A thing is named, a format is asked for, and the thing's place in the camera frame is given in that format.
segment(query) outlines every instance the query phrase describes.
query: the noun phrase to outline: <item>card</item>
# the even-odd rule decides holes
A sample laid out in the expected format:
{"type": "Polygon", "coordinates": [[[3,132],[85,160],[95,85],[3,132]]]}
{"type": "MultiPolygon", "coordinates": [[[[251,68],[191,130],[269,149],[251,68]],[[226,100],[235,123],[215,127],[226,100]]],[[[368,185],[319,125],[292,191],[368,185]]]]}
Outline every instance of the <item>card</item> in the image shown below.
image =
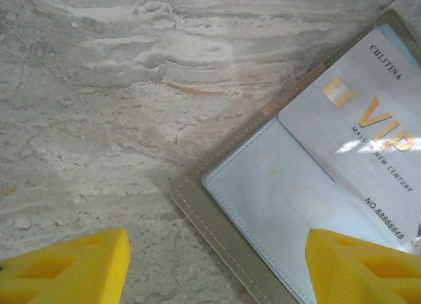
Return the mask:
{"type": "Polygon", "coordinates": [[[406,243],[421,219],[421,77],[386,36],[387,27],[363,37],[278,119],[406,243]]]}

